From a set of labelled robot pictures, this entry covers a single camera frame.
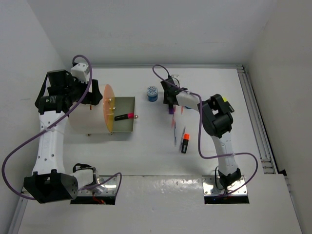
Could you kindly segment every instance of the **orange transparent lid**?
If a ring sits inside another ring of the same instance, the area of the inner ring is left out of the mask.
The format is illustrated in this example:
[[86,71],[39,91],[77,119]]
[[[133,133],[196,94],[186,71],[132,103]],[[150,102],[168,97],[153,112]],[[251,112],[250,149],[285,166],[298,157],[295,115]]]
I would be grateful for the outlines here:
[[112,87],[107,84],[105,85],[104,94],[103,94],[103,110],[104,110],[104,119],[109,132],[113,131],[114,124],[114,112],[113,107],[115,106],[115,95]]

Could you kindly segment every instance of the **purple cable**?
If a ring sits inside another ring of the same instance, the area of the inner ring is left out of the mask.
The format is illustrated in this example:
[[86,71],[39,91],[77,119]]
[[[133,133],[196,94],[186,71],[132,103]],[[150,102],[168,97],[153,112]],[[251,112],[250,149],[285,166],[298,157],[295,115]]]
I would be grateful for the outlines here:
[[[50,126],[48,126],[47,128],[48,129],[51,129],[53,128],[54,126],[56,126],[58,123],[60,123],[63,119],[65,119],[66,117],[68,117],[77,107],[78,105],[83,101],[83,99],[86,97],[87,93],[89,92],[89,88],[91,86],[91,83],[92,83],[92,66],[91,66],[91,62],[89,61],[89,59],[84,56],[84,55],[76,55],[73,57],[73,62],[75,61],[76,58],[83,58],[86,60],[86,62],[88,63],[89,65],[89,68],[90,68],[90,77],[89,77],[89,81],[88,81],[88,85],[87,85],[87,88],[86,90],[84,91],[84,93],[82,94],[81,98],[77,101],[77,103],[66,113],[64,114],[61,118],[57,119],[55,122],[53,122]],[[2,177],[3,177],[3,180],[6,184],[6,186],[8,186],[8,188],[14,192],[16,195],[20,196],[20,197],[23,197],[23,198],[26,198],[26,199],[29,199],[29,200],[35,200],[34,198],[32,197],[28,197],[28,196],[25,196],[21,193],[19,193],[18,191],[16,191],[12,186],[11,184],[9,183],[8,179],[6,178],[6,175],[5,175],[5,165],[8,161],[8,159],[19,149],[21,149],[22,147],[24,147],[25,145],[27,145],[28,143],[30,143],[31,141],[33,141],[34,139],[38,138],[39,136],[45,134],[47,132],[47,130],[42,130],[41,132],[39,132],[38,134],[36,134],[35,136],[33,136],[32,138],[28,139],[27,141],[25,141],[24,143],[22,143],[21,145],[19,145],[17,148],[15,148],[11,153],[8,154],[8,156],[4,159],[3,161],[3,164],[2,164],[2,168],[1,168],[1,173],[2,173]]]
[[[185,91],[183,89],[181,89],[180,87],[176,86],[175,84],[171,84],[169,83],[168,81],[166,81],[164,78],[162,78],[160,75],[158,75],[155,71],[155,67],[161,67],[163,69],[165,69],[165,71],[167,72],[168,76],[170,76],[170,73],[169,71],[167,70],[167,68],[165,68],[164,66],[162,65],[159,65],[159,64],[155,64],[152,68],[154,74],[160,78],[162,81],[166,82],[167,84],[171,85],[171,86],[174,86],[175,88],[177,88],[178,90],[180,91],[183,91],[185,93],[189,93],[189,94],[192,94],[194,96],[197,96],[198,99],[199,99],[199,130],[198,130],[198,153],[199,155],[203,158],[203,159],[213,159],[213,158],[219,158],[219,157],[227,157],[227,156],[231,156],[233,154],[225,154],[225,155],[215,155],[215,156],[204,156],[202,153],[201,153],[201,144],[200,144],[200,140],[201,140],[201,126],[202,126],[202,119],[203,119],[203,113],[202,113],[202,107],[203,107],[203,104],[202,104],[202,99],[201,99],[201,96],[199,94],[196,94],[196,93],[193,93],[193,92],[188,92],[188,91]],[[237,190],[239,190],[240,188],[242,188],[243,186],[247,185],[252,179],[253,177],[255,176],[255,174],[257,173],[258,171],[258,160],[256,158],[256,156],[254,156],[253,154],[251,153],[237,153],[235,155],[250,155],[254,158],[255,160],[255,171],[254,173],[252,174],[252,176],[242,185],[240,186],[239,188],[233,190],[233,191],[230,191],[229,193],[227,194],[224,194],[224,195],[220,195],[220,196],[216,196],[216,198],[219,198],[219,197],[224,197],[224,196],[228,196],[234,192],[236,192]]]

